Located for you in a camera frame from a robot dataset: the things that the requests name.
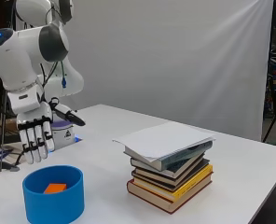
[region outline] equipment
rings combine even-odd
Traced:
[[[17,0],[15,8],[17,16],[34,28],[0,29],[0,78],[17,114],[24,155],[31,164],[55,148],[53,114],[85,125],[58,100],[82,91],[84,81],[67,58],[69,44],[62,29],[73,17],[72,0]],[[43,74],[37,74],[33,65],[40,65]]]

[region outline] robot finger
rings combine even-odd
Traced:
[[[34,128],[27,129],[27,135],[28,135],[31,151],[33,153],[34,161],[41,162],[41,157],[38,153],[38,147],[35,140],[35,129]]]
[[[53,137],[52,137],[52,130],[50,127],[50,123],[48,121],[45,121],[43,123],[43,133],[44,133],[44,137],[45,137],[47,150],[54,151],[55,146],[54,146],[54,141],[53,141]]]
[[[38,146],[38,152],[42,159],[46,159],[48,156],[48,151],[45,146],[44,137],[42,133],[42,126],[36,125],[34,127],[35,136],[36,136],[36,143]]]
[[[34,157],[33,157],[32,151],[30,150],[30,147],[29,147],[27,132],[26,132],[26,130],[21,130],[21,131],[19,131],[19,134],[20,134],[20,138],[21,138],[21,142],[22,142],[22,146],[23,146],[25,159],[26,159],[27,163],[33,164]]]

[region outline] yellow book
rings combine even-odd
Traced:
[[[181,188],[179,188],[175,192],[170,192],[166,189],[162,189],[156,185],[150,184],[142,179],[137,177],[134,178],[134,185],[139,186],[140,188],[147,189],[159,196],[170,200],[172,202],[176,202],[179,200],[185,193],[191,190],[195,185],[201,182],[208,174],[213,172],[213,166],[211,164],[205,166],[202,170],[200,170],[197,174],[195,174],[192,178],[190,178]]]

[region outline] book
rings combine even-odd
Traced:
[[[169,200],[166,200],[159,195],[148,191],[146,189],[142,189],[139,186],[133,184],[133,180],[129,181],[127,184],[128,192],[135,195],[136,197],[151,203],[152,205],[156,206],[157,208],[169,213],[173,214],[177,211],[180,207],[182,207],[186,202],[192,199],[196,194],[202,191],[206,186],[212,183],[211,176],[208,175],[204,179],[201,180],[194,188],[188,191],[185,195],[183,195],[180,200],[173,203]]]
[[[213,141],[213,136],[213,133],[205,133],[188,125],[170,121],[126,134],[113,141],[130,148],[148,161],[154,161]]]
[[[143,156],[140,156],[139,154],[137,154],[135,151],[131,150],[128,147],[125,148],[124,153],[136,159],[137,161],[141,161],[146,165],[149,165],[157,169],[158,171],[163,171],[173,166],[173,164],[175,164],[176,162],[199,156],[200,154],[204,153],[207,149],[211,148],[212,145],[213,145],[213,141],[202,143],[198,146],[186,148],[185,150],[174,153],[170,156],[156,159],[154,161],[148,161],[146,158],[144,158]]]
[[[168,191],[166,189],[160,188],[156,185],[148,183],[142,179],[137,177],[134,178],[134,185],[137,185],[143,189],[147,189],[159,196],[170,200],[172,202],[178,201],[186,192],[192,189],[195,185],[197,185],[203,178],[207,175],[210,175],[213,172],[213,166],[211,164],[205,166],[202,170],[200,170],[196,175],[190,178],[182,187],[180,187],[175,192]]]
[[[174,181],[172,181],[170,179],[167,179],[168,182],[167,182],[166,179],[157,180],[157,179],[149,178],[147,176],[138,175],[138,174],[136,174],[135,170],[132,171],[131,175],[133,177],[137,177],[137,178],[142,179],[146,182],[154,184],[154,185],[156,185],[160,188],[166,189],[166,190],[171,191],[171,192],[175,192],[177,189],[182,187],[182,185],[184,185],[190,178],[192,178],[200,170],[202,170],[205,166],[207,166],[208,163],[209,163],[208,160],[203,159],[200,163],[195,165],[193,167],[193,169],[190,171],[190,173],[188,173],[187,175],[183,175],[181,178],[179,178],[177,180],[174,180]]]
[[[163,171],[158,171],[158,170],[152,168],[151,166],[149,166],[149,165],[147,165],[147,164],[145,164],[141,161],[137,161],[134,158],[131,158],[131,166],[133,166],[135,168],[139,168],[139,170],[152,172],[153,174],[158,174],[158,175],[161,175],[161,176],[168,176],[168,177],[171,177],[171,178],[176,178],[181,173],[183,173],[184,170],[187,167],[189,167],[195,160],[197,160],[198,158],[203,158],[203,156],[204,156],[204,153],[199,154],[199,155],[197,155],[195,157],[192,157],[190,159],[175,162],[167,170],[163,170]]]
[[[205,160],[203,157],[198,158],[196,161],[194,161],[189,167],[187,167],[183,173],[181,173],[179,176],[177,176],[176,178],[173,177],[169,177],[166,175],[162,175],[162,174],[158,174],[152,171],[147,171],[147,170],[143,170],[141,168],[136,168],[135,169],[135,173],[138,175],[143,175],[146,176],[148,178],[152,178],[152,179],[156,179],[158,181],[162,181],[162,182],[166,182],[166,183],[170,183],[173,184],[173,182],[175,180],[178,179],[183,179],[186,175],[189,174],[189,172],[192,171],[192,169],[194,169],[199,163],[204,163],[206,162],[208,164],[208,160]]]

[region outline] table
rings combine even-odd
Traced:
[[[173,215],[130,195],[130,158],[111,141],[168,120],[106,105],[79,111],[87,125],[76,127],[84,141],[60,149],[47,160],[22,164],[17,173],[0,174],[0,223],[27,223],[21,183],[32,171],[70,164],[84,173],[86,209],[75,223],[248,223],[276,183],[276,147],[216,133],[206,158],[214,166],[213,183]]]

